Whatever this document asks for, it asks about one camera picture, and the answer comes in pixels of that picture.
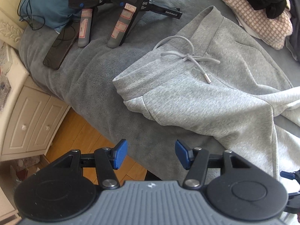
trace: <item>carved leaf pattern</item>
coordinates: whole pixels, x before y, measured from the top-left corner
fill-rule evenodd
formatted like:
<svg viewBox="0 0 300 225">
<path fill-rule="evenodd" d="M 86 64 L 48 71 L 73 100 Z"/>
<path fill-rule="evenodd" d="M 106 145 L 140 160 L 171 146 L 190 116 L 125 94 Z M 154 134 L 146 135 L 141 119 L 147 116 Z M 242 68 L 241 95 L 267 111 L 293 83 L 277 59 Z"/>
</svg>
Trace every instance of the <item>carved leaf pattern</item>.
<svg viewBox="0 0 300 225">
<path fill-rule="evenodd" d="M 22 36 L 22 31 L 18 28 L 15 28 L 9 23 L 5 23 L 3 20 L 0 21 L 0 34 L 4 35 L 9 39 L 13 39 L 17 43 Z"/>
</svg>

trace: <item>blue pillow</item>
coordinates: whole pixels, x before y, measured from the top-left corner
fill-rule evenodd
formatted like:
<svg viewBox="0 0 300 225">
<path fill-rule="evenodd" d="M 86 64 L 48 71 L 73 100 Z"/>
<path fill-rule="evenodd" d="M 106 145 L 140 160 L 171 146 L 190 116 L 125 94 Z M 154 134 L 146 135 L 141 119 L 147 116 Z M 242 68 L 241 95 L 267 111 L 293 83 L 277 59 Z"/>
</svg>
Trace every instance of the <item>blue pillow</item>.
<svg viewBox="0 0 300 225">
<path fill-rule="evenodd" d="M 80 20 L 79 9 L 68 6 L 68 0 L 22 0 L 19 8 L 22 19 L 30 21 L 32 18 L 48 27 L 55 29 L 58 33 L 70 20 Z"/>
</svg>

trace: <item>gray gripper base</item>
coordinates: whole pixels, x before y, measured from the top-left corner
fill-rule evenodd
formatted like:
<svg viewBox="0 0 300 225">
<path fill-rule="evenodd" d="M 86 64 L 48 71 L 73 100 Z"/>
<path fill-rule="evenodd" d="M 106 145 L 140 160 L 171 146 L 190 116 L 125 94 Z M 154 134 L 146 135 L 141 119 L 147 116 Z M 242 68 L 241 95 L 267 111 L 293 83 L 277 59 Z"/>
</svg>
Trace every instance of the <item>gray gripper base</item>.
<svg viewBox="0 0 300 225">
<path fill-rule="evenodd" d="M 41 222 L 23 219 L 18 225 Z M 106 190 L 83 214 L 52 225 L 284 225 L 279 219 L 264 222 L 231 220 L 212 209 L 200 192 L 185 190 L 177 181 L 126 181 Z"/>
</svg>

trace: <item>waistband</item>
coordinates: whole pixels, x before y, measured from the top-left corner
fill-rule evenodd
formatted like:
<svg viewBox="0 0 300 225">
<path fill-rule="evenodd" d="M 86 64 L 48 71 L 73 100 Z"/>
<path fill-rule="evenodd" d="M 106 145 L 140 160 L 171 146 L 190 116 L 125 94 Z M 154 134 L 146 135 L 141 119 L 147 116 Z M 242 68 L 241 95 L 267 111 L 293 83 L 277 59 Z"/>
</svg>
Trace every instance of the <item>waistband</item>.
<svg viewBox="0 0 300 225">
<path fill-rule="evenodd" d="M 176 35 L 188 38 L 194 45 L 195 55 L 203 56 L 222 20 L 221 13 L 210 6 Z M 186 53 L 189 52 L 190 45 L 181 39 L 172 39 L 147 53 L 114 78 L 113 84 L 124 101 L 144 95 L 191 67 L 176 55 L 161 56 L 162 52 L 171 50 Z"/>
</svg>

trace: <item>black cable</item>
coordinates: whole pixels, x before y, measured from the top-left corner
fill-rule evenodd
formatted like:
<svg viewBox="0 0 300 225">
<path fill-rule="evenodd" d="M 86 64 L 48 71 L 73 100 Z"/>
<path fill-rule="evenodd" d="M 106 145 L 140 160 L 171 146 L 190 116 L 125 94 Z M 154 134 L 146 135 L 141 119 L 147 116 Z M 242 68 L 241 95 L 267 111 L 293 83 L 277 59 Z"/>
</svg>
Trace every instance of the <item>black cable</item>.
<svg viewBox="0 0 300 225">
<path fill-rule="evenodd" d="M 58 45 L 56 45 L 56 46 L 53 46 L 52 45 L 52 47 L 58 47 L 63 41 L 68 41 L 68 40 L 72 40 L 73 38 L 74 38 L 74 36 L 76 35 L 76 31 L 75 31 L 75 28 L 71 25 L 70 26 L 73 30 L 74 30 L 74 35 L 70 38 L 70 39 L 64 39 L 64 37 L 65 37 L 65 31 L 66 31 L 66 29 L 68 28 L 64 28 L 64 32 L 63 32 L 63 34 L 62 34 L 62 39 L 59 39 L 59 38 L 57 38 L 56 40 L 59 40 L 60 42 L 58 43 Z"/>
<path fill-rule="evenodd" d="M 18 16 L 20 16 L 20 17 L 22 18 L 22 20 L 25 21 L 25 22 L 30 26 L 30 28 L 31 28 L 33 31 L 36 31 L 36 30 L 41 29 L 41 28 L 45 25 L 46 20 L 45 20 L 45 18 L 42 17 L 42 16 L 39 16 L 39 15 L 33 15 L 33 14 L 32 14 L 32 7 L 31 7 L 30 0 L 28 0 L 28 1 L 27 1 L 27 4 L 26 4 L 26 14 L 27 14 L 27 17 L 25 18 L 25 17 L 23 17 L 23 16 L 21 15 L 20 11 L 21 11 L 21 8 L 23 7 L 25 1 L 26 1 L 26 0 L 23 1 L 22 5 L 21 5 L 22 0 L 20 0 L 20 2 L 19 2 L 19 5 L 18 5 L 18 11 L 17 11 Z M 39 28 L 34 28 L 34 27 L 33 27 L 33 16 L 39 17 L 39 18 L 43 19 L 43 24 L 42 24 L 41 27 L 39 27 Z"/>
</svg>

